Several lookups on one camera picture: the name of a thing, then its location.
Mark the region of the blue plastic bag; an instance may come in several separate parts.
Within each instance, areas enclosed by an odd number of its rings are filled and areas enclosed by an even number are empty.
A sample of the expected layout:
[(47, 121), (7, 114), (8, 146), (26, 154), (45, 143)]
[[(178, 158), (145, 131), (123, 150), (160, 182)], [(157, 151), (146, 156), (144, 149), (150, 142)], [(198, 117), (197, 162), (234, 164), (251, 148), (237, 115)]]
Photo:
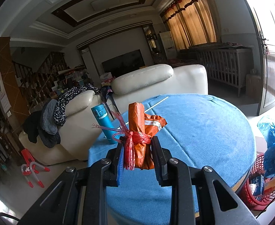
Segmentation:
[(264, 171), (266, 178), (275, 177), (275, 123), (263, 117), (257, 124), (258, 129), (267, 143), (264, 153)]

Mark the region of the red mesh trash basket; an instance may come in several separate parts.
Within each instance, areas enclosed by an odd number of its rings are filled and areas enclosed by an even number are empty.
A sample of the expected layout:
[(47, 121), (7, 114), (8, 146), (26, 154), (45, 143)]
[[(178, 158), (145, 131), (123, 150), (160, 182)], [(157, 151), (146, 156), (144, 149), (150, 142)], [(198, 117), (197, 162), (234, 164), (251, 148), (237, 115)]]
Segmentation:
[(264, 154), (259, 154), (250, 170), (249, 177), (239, 192), (245, 205), (254, 211), (262, 211), (275, 200), (275, 177), (265, 177)]

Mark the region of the red toy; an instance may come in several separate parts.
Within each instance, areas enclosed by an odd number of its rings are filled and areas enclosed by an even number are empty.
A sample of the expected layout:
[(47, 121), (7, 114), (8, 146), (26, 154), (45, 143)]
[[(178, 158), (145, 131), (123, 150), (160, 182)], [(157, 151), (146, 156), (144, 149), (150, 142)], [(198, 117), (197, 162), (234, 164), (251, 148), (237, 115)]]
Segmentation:
[(33, 175), (34, 179), (37, 181), (37, 184), (41, 187), (44, 188), (44, 184), (42, 183), (42, 181), (38, 178), (37, 174), (39, 174), (39, 170), (41, 169), (45, 172), (50, 172), (50, 169), (48, 167), (45, 167), (41, 164), (39, 164), (38, 162), (36, 162), (36, 160), (34, 159), (34, 157), (31, 155), (31, 153), (29, 152), (28, 149), (23, 149), (21, 151), (21, 154), (25, 160), (25, 164), (21, 165), (21, 173), (24, 176), (24, 178), (26, 179), (27, 184), (33, 188), (34, 185), (32, 184), (32, 182), (29, 180), (29, 176)]

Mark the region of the blue packet in basket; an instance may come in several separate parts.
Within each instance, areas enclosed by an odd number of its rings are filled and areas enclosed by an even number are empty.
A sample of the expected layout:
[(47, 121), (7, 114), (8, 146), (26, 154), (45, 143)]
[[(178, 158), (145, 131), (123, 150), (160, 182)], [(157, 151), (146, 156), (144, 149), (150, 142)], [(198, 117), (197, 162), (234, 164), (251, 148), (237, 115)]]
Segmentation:
[(253, 196), (261, 196), (264, 193), (264, 176), (259, 175), (250, 180), (250, 188)]

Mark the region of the cream leather sofa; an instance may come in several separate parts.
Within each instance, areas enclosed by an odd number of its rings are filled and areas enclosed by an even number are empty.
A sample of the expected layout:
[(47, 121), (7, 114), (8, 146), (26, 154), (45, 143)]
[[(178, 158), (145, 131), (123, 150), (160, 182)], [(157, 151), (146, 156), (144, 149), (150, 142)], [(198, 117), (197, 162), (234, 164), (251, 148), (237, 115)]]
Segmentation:
[[(143, 102), (158, 95), (206, 95), (208, 78), (204, 66), (199, 64), (174, 69), (168, 64), (158, 64), (116, 78), (112, 90), (113, 99), (108, 101), (108, 106), (123, 114), (130, 103)], [(71, 160), (85, 161), (89, 148), (101, 133), (100, 129), (92, 128), (96, 119), (91, 109), (101, 103), (101, 97), (92, 90), (72, 99), (66, 105), (66, 122), (58, 129), (61, 143), (53, 148), (47, 148), (41, 138), (31, 143), (24, 131), (19, 134), (19, 140), (38, 162), (46, 166)]]

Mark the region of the blue tablecloth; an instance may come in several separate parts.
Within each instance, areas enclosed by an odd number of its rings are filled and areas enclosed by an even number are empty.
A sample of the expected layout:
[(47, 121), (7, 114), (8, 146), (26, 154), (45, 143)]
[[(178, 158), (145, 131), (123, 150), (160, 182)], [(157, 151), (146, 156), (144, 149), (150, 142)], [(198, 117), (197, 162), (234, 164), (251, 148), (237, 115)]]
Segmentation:
[[(247, 117), (231, 103), (206, 94), (165, 94), (143, 102), (145, 109), (166, 119), (157, 133), (160, 145), (190, 167), (212, 167), (235, 186), (256, 158)], [(107, 188), (108, 210), (118, 224), (168, 224), (170, 187), (161, 187), (154, 170), (125, 170), (118, 187)]]

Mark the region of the orange red medicine box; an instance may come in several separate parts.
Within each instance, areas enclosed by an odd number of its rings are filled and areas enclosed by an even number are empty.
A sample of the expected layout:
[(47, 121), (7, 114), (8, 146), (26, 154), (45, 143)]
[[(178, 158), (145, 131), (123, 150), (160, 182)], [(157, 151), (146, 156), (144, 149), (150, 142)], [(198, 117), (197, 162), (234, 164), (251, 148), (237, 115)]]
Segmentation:
[(264, 195), (268, 195), (275, 191), (275, 177), (264, 183)]

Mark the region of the black white patterned cloth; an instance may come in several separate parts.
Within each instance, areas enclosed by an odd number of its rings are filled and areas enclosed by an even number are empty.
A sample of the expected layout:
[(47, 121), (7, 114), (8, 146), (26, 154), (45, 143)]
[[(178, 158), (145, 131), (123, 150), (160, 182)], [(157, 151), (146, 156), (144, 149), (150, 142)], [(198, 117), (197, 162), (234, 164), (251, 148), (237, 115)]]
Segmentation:
[(66, 91), (61, 97), (59, 97), (56, 106), (54, 108), (53, 119), (58, 126), (63, 126), (66, 122), (65, 108), (66, 105), (73, 100), (77, 95), (92, 90), (96, 95), (100, 94), (100, 89), (94, 87), (92, 84), (74, 86)]

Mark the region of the grey clothes on sofa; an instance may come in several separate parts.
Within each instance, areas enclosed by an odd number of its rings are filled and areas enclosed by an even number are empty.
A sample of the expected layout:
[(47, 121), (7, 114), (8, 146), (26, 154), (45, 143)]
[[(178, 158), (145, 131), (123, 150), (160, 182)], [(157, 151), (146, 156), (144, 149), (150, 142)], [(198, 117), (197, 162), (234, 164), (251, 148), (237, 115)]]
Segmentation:
[(57, 124), (54, 121), (54, 110), (57, 101), (49, 100), (40, 111), (34, 111), (23, 123), (23, 130), (31, 143), (37, 143), (40, 136), (47, 148), (53, 148), (61, 143)]

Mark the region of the teal thermos bottle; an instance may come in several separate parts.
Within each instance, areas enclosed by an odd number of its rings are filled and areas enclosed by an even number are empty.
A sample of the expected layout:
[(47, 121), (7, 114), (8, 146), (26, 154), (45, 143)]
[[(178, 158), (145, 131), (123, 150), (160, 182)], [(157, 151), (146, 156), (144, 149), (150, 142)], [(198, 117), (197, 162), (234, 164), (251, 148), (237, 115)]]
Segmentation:
[[(94, 115), (94, 117), (96, 118), (98, 124), (102, 127), (107, 127), (107, 128), (114, 128), (109, 116), (108, 116), (108, 113), (104, 107), (103, 104), (100, 104), (100, 105), (97, 105), (97, 106), (94, 106), (91, 108), (92, 110), (92, 113)], [(112, 130), (103, 130), (103, 133), (105, 135), (105, 137), (107, 138), (108, 142), (110, 144), (117, 144), (117, 141), (115, 141), (113, 138), (112, 138), (112, 135), (115, 133), (114, 131)]]

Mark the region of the white stick on table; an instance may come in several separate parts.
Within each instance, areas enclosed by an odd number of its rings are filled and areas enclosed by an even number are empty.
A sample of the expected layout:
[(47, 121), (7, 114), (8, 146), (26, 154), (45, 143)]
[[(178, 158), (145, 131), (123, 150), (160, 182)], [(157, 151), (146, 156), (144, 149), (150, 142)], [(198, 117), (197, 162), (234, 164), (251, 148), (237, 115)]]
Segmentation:
[(169, 96), (165, 97), (164, 99), (160, 100), (159, 102), (157, 102), (156, 104), (154, 104), (153, 106), (151, 106), (150, 108), (146, 109), (144, 112), (148, 112), (150, 111), (151, 109), (153, 109), (154, 107), (156, 107), (157, 105), (159, 105), (160, 103), (162, 103), (163, 101), (165, 101), (166, 99), (168, 99)]

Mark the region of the wooden staircase railing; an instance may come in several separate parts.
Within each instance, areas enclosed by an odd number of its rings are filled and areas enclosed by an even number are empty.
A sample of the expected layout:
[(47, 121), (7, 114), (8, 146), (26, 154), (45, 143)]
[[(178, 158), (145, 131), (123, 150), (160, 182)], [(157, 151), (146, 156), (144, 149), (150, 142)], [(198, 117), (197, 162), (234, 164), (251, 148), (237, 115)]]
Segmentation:
[(51, 97), (60, 71), (67, 70), (63, 52), (50, 52), (36, 72), (31, 67), (13, 62), (21, 95), (29, 110)]

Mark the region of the white wooden crib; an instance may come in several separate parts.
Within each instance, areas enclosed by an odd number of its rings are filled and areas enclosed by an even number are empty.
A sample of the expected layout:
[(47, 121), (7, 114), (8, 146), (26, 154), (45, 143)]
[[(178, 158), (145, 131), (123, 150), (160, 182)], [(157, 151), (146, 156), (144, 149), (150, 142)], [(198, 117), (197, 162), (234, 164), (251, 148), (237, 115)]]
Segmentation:
[(235, 43), (206, 43), (191, 46), (197, 61), (207, 71), (209, 79), (225, 83), (238, 89), (246, 86), (246, 75), (254, 68), (250, 47)]

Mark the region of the black television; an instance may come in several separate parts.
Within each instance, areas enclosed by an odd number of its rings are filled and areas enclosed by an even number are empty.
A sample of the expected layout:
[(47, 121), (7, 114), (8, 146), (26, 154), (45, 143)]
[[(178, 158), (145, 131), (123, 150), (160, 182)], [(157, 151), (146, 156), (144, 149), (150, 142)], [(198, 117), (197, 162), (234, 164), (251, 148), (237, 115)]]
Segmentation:
[(140, 50), (128, 52), (102, 62), (105, 73), (111, 73), (117, 78), (127, 73), (136, 71), (145, 66)]

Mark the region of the yellow curtain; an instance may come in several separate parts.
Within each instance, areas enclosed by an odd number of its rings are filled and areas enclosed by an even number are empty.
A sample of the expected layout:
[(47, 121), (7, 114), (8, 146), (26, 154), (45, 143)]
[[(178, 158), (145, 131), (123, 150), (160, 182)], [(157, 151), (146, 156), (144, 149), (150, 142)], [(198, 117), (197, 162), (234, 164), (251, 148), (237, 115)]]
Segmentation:
[(160, 16), (177, 50), (221, 41), (215, 0), (174, 0)]

